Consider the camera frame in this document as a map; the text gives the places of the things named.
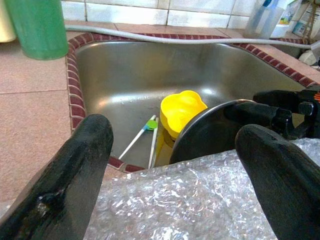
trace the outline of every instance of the plastic bottle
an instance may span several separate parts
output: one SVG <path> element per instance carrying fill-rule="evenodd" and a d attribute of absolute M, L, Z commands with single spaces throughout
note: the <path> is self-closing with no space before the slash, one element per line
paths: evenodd
<path fill-rule="evenodd" d="M 51 60 L 68 52 L 60 0 L 5 0 L 5 3 L 26 56 Z"/>
<path fill-rule="evenodd" d="M 305 29 L 307 28 L 306 35 L 308 35 L 310 31 L 310 26 L 307 27 L 308 21 L 310 16 L 312 15 L 313 12 L 313 7 L 312 4 L 310 3 L 309 6 L 306 8 L 305 12 L 301 16 L 300 20 L 297 22 L 293 29 L 293 33 L 303 37 Z M 313 28 L 311 31 L 311 36 L 312 39 L 315 38 L 317 40 L 320 39 L 320 6 L 316 7 L 316 12 L 314 16 L 314 22 L 313 22 Z"/>
<path fill-rule="evenodd" d="M 283 0 L 282 3 L 279 2 L 279 4 L 283 4 L 285 10 L 281 15 L 280 21 L 275 26 L 271 38 L 283 38 L 286 35 L 289 30 L 289 24 L 299 9 L 301 2 L 302 0 Z"/>
<path fill-rule="evenodd" d="M 285 10 L 278 6 L 278 3 L 279 0 L 257 0 L 255 2 L 254 10 L 244 30 L 246 38 L 270 38 Z"/>
<path fill-rule="evenodd" d="M 13 41 L 16 37 L 14 26 L 5 5 L 5 0 L 0 0 L 0 43 Z"/>

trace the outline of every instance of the stainless steel sink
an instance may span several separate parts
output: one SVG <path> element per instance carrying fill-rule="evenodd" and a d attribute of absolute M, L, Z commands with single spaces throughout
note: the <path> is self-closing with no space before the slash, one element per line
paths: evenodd
<path fill-rule="evenodd" d="M 150 42 L 100 42 L 81 47 L 77 63 L 88 114 L 111 122 L 118 157 L 172 93 L 193 90 L 208 107 L 252 99 L 260 91 L 303 89 L 275 68 L 240 48 L 225 44 L 178 45 Z M 152 132 L 146 132 L 122 159 L 148 166 Z M 158 165 L 167 164 L 167 142 Z"/>
<path fill-rule="evenodd" d="M 274 47 L 290 55 L 291 57 L 294 57 L 295 59 L 299 59 L 301 54 L 303 54 L 306 51 L 305 49 L 297 48 L 293 46 L 274 45 Z"/>

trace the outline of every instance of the plastic bubble wrap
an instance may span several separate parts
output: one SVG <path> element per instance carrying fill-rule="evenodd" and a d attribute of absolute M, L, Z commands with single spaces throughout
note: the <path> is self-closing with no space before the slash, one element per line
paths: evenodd
<path fill-rule="evenodd" d="M 320 165 L 320 139 L 294 141 Z M 0 215 L 7 203 L 0 204 Z M 102 183 L 85 240 L 276 240 L 235 150 Z"/>

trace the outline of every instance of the white container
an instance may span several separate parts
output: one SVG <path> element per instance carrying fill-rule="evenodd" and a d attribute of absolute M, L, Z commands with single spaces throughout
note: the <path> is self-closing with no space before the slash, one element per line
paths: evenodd
<path fill-rule="evenodd" d="M 5 5 L 5 0 L 0 0 L 0 43 L 11 42 L 16 39 L 14 26 Z"/>
<path fill-rule="evenodd" d="M 284 0 L 256 0 L 252 15 L 244 30 L 246 38 L 269 39 L 285 8 Z"/>
<path fill-rule="evenodd" d="M 302 0 L 284 0 L 279 1 L 279 5 L 285 8 L 283 14 L 281 15 L 280 21 L 275 26 L 271 38 L 283 38 L 290 28 L 290 22 L 294 17 L 295 13 L 301 6 Z"/>

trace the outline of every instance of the countertop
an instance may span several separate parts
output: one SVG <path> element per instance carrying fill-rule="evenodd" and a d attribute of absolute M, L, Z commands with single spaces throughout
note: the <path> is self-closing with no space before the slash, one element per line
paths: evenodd
<path fill-rule="evenodd" d="M 242 38 L 223 28 L 66 22 L 132 33 L 216 35 Z M 80 32 L 68 32 L 71 39 Z M 288 38 L 298 38 L 290 34 Z M 270 45 L 259 49 L 320 83 L 320 72 Z M 39 61 L 23 55 L 19 42 L 0 43 L 0 202 L 13 200 L 71 136 L 66 59 Z M 108 167 L 105 179 L 124 173 Z"/>

